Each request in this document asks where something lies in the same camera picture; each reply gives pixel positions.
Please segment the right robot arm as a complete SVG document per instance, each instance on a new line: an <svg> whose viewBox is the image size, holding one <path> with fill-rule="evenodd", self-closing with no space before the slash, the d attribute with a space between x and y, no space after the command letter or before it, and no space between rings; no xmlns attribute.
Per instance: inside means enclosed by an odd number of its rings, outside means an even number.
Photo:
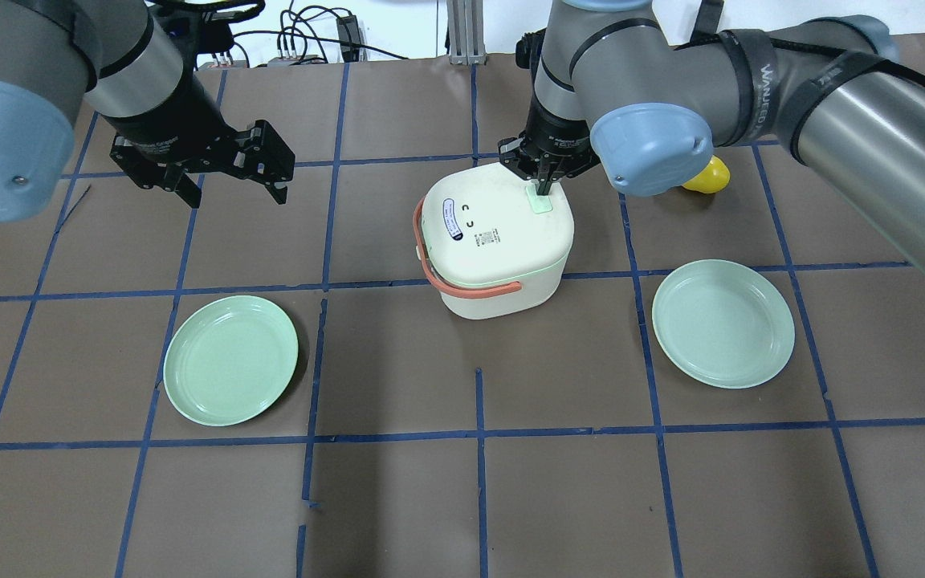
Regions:
<svg viewBox="0 0 925 578"><path fill-rule="evenodd" d="M523 132L499 161L539 193L602 167L619 193L689 183L718 147L774 136L925 274L925 74L864 15L722 30L705 1L672 47L650 1L555 1L524 36Z"/></svg>

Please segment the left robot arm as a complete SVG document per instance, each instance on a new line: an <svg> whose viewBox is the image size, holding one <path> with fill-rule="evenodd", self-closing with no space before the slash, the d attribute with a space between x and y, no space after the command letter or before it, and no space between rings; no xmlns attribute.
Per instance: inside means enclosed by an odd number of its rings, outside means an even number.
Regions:
<svg viewBox="0 0 925 578"><path fill-rule="evenodd" d="M265 120L239 131L194 73L201 28L262 1L0 1L0 222L45 208L87 104L115 131L136 186L201 205L194 174L221 173L287 200L296 157Z"/></svg>

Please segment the green plate near left arm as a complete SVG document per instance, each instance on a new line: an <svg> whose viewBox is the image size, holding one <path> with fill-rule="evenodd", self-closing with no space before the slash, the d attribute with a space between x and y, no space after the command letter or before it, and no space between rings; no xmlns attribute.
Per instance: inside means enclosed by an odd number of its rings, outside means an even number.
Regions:
<svg viewBox="0 0 925 578"><path fill-rule="evenodd" d="M162 384L188 421L228 427L276 403L297 369L298 332L267 299L235 295L199 308L166 349Z"/></svg>

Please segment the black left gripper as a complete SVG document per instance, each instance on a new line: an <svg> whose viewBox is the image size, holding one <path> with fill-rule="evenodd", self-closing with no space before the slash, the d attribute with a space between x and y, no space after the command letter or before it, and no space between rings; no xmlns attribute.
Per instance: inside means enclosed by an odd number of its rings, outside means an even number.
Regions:
<svg viewBox="0 0 925 578"><path fill-rule="evenodd" d="M255 120L242 131L209 136L191 153L175 153L169 147L163 157L117 134L110 157L139 187L168 190L194 210L201 207L202 191L188 174L223 173L251 180L263 185L276 204L286 205L287 183L296 168L296 155L266 120Z"/></svg>

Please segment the green plate near right arm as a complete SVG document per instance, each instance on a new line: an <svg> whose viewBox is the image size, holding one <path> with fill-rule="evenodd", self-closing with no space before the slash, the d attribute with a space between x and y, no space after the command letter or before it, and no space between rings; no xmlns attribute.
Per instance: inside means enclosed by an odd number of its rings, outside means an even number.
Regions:
<svg viewBox="0 0 925 578"><path fill-rule="evenodd" d="M652 323L675 367L724 390L777 377L796 343L780 291L752 268L722 259L693 261L666 275L654 293Z"/></svg>

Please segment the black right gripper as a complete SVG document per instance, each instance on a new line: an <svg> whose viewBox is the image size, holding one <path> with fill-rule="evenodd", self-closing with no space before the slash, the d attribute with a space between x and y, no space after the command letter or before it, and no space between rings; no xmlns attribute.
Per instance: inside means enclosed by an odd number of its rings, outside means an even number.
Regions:
<svg viewBox="0 0 925 578"><path fill-rule="evenodd" d="M499 140L498 160L520 179L535 181L540 197L550 194L554 182L601 164L583 120L530 120L519 135Z"/></svg>

